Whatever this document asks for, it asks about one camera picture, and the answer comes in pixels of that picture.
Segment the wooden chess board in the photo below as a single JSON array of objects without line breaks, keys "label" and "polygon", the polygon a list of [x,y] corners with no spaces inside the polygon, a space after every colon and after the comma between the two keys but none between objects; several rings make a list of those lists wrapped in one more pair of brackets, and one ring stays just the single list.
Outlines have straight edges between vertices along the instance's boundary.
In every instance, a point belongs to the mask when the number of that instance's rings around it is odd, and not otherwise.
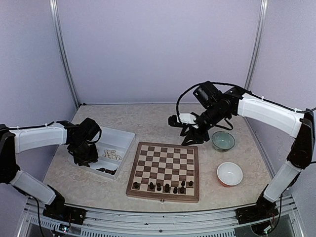
[{"label": "wooden chess board", "polygon": [[[181,182],[185,181],[185,193],[180,194]],[[139,189],[133,183],[139,183]],[[151,191],[149,184],[153,182],[155,189]],[[170,185],[170,193],[164,192],[164,186]],[[133,198],[154,199],[160,201],[199,202],[199,158],[196,146],[139,142],[132,170],[130,173],[126,195]]]}]

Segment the dark chess queen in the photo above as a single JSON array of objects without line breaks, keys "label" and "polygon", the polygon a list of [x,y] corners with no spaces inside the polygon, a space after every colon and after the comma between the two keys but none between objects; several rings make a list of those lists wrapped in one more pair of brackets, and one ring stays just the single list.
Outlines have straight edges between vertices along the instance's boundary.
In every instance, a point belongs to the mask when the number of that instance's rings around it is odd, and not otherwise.
[{"label": "dark chess queen", "polygon": [[182,187],[179,189],[179,193],[180,193],[180,194],[184,194],[184,193],[185,193],[185,188],[184,188],[184,186],[182,186]]}]

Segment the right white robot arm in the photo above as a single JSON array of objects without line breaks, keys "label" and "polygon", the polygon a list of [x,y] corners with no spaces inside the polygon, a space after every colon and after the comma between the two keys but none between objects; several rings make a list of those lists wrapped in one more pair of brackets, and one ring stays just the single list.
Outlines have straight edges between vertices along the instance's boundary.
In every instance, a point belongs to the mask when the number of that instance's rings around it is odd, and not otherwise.
[{"label": "right white robot arm", "polygon": [[271,212],[272,206],[282,193],[313,163],[316,141],[314,111],[281,105],[235,84],[230,83],[230,89],[226,92],[220,91],[217,86],[218,82],[206,81],[186,90],[192,90],[203,106],[204,111],[200,115],[181,113],[180,103],[176,103],[176,123],[183,127],[184,146],[208,141],[209,130],[233,116],[260,122],[293,140],[285,163],[262,191],[252,209],[255,218],[263,219]]}]

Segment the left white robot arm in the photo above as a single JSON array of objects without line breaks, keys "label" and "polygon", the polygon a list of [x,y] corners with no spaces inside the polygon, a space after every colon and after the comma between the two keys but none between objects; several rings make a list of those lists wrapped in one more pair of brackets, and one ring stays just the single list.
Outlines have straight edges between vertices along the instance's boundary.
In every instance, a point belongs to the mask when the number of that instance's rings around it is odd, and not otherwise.
[{"label": "left white robot arm", "polygon": [[91,118],[80,124],[62,120],[21,128],[1,124],[0,181],[44,203],[56,218],[63,220],[69,215],[64,197],[23,171],[16,162],[16,155],[37,148],[66,145],[76,165],[89,166],[98,161],[96,143],[101,136],[101,127]]}]

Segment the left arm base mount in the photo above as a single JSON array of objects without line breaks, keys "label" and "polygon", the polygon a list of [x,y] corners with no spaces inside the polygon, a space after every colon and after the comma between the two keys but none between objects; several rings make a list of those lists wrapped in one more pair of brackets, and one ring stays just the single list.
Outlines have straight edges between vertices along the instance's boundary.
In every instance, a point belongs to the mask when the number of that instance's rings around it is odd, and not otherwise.
[{"label": "left arm base mount", "polygon": [[86,216],[86,210],[83,208],[71,206],[63,206],[59,210],[50,207],[45,207],[43,215],[70,224],[83,225]]}]

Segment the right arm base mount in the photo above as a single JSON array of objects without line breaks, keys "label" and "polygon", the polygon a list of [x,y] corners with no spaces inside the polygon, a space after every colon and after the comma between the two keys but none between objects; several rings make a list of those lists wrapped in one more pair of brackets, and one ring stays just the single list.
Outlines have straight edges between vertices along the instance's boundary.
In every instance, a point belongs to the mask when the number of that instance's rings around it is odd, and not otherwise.
[{"label": "right arm base mount", "polygon": [[267,210],[265,207],[258,207],[257,205],[242,207],[236,210],[237,220],[240,225],[271,218],[278,214],[279,211],[276,207]]}]

